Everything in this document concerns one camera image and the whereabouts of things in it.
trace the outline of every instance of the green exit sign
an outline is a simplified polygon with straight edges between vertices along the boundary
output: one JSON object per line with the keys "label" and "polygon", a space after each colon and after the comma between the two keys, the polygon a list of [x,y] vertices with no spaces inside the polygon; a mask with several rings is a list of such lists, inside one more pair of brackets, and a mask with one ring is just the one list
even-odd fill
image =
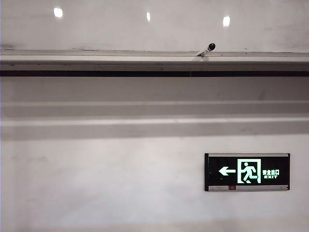
{"label": "green exit sign", "polygon": [[205,154],[205,191],[290,189],[290,154]]}

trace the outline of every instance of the black sign panel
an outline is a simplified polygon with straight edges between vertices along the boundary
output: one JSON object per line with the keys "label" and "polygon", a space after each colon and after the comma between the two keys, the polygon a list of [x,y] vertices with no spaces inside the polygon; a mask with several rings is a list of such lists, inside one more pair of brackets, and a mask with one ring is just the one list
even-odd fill
{"label": "black sign panel", "polygon": [[205,191],[289,188],[290,154],[205,154]]}

